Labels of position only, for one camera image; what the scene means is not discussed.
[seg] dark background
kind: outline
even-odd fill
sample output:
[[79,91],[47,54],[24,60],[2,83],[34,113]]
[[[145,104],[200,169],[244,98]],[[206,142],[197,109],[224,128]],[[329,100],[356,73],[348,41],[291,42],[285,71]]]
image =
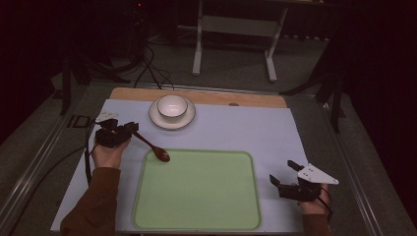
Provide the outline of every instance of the dark background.
[[[125,46],[114,47],[126,45],[120,40],[126,40],[129,29],[124,26],[129,25],[131,18],[126,6],[120,5],[118,9],[115,2],[122,1],[107,0],[100,5],[104,12],[116,11],[110,21],[114,25],[97,28],[94,14],[82,14],[83,9],[91,10],[89,1],[1,1],[0,144],[53,94],[50,78],[62,70],[68,40],[73,39],[95,60],[105,60],[111,52],[126,50]],[[146,11],[147,19],[173,40],[176,25],[196,23],[197,1],[151,2]],[[416,98],[412,82],[417,78],[413,42],[417,28],[412,19],[417,12],[416,4],[411,0],[368,0],[354,1],[353,6],[360,6],[360,10],[347,14],[344,19],[329,9],[292,9],[283,32],[299,35],[300,40],[308,35],[321,39],[332,36],[318,65],[319,72],[348,72],[343,90],[350,95],[388,176],[417,225],[414,204],[417,176],[413,165]],[[255,9],[253,14],[261,13]],[[90,24],[80,27],[79,21]]]

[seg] plate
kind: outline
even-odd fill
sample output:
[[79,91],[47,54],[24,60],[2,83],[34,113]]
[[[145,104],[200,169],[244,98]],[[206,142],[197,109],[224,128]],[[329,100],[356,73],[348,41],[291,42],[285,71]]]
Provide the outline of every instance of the plate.
[[175,120],[175,122],[170,122],[167,118],[163,117],[159,111],[157,110],[157,103],[159,102],[160,98],[153,102],[149,109],[149,117],[150,120],[160,128],[164,130],[179,130],[190,124],[194,117],[196,116],[196,107],[194,103],[184,97],[187,101],[188,109],[184,114],[184,117],[181,120]]
[[253,230],[261,211],[252,156],[243,150],[169,148],[144,157],[134,225],[149,230]]

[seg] person's right hand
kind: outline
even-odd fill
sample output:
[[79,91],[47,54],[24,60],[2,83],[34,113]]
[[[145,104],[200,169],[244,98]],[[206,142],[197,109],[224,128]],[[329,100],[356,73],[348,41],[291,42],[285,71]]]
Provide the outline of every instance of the person's right hand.
[[118,169],[122,161],[123,150],[129,145],[130,141],[131,139],[114,148],[97,145],[91,154],[95,168],[110,167]]
[[[322,184],[322,188],[327,191],[328,185]],[[328,205],[330,202],[330,198],[328,196],[328,193],[325,190],[322,190],[320,194],[320,198]],[[303,214],[327,214],[328,213],[328,210],[326,209],[326,207],[319,200],[314,200],[313,202],[298,202],[298,206],[300,206]]]

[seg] metal rail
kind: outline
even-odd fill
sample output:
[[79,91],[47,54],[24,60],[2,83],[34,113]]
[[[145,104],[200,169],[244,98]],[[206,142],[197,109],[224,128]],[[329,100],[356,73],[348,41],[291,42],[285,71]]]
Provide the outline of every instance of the metal rail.
[[21,209],[27,194],[30,192],[33,182],[38,176],[41,168],[52,152],[55,144],[59,140],[65,125],[70,120],[72,113],[81,101],[86,87],[78,86],[73,94],[72,104],[67,110],[66,114],[58,117],[42,146],[39,148],[37,154],[32,159],[26,171],[21,175],[16,182],[15,187],[10,193],[9,197],[0,209],[0,235],[7,235],[10,231],[10,224],[15,219],[16,214]]
[[364,189],[362,188],[362,185],[356,174],[355,168],[352,162],[350,161],[350,157],[344,145],[344,141],[342,137],[334,131],[334,128],[330,123],[328,105],[319,104],[319,106],[320,106],[322,115],[324,116],[326,120],[329,133],[333,137],[334,145],[339,149],[341,153],[341,160],[343,161],[343,169],[345,170],[347,180],[349,182],[350,188],[352,189],[352,193],[359,207],[359,210],[361,211],[366,227],[368,228],[368,232],[370,233],[371,236],[383,236],[384,233],[370,205],[370,201],[368,200],[368,197]]

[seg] white table leg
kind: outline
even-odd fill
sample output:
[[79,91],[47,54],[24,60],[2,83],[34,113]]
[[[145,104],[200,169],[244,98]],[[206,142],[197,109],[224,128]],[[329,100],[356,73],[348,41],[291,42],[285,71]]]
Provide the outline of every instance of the white table leg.
[[193,64],[193,76],[200,75],[200,68],[202,65],[202,18],[203,18],[203,0],[200,0],[199,3],[199,18],[197,19],[197,46],[196,46],[196,53],[194,55],[194,64]]
[[267,61],[268,76],[269,76],[269,80],[272,83],[276,82],[276,73],[275,73],[275,67],[273,66],[272,56],[273,56],[273,52],[275,51],[276,44],[278,43],[279,35],[281,34],[281,30],[284,25],[284,20],[285,20],[287,12],[288,12],[288,8],[282,9],[279,22],[276,24],[276,28],[273,33],[272,44],[270,45],[269,50],[265,51],[265,59]]

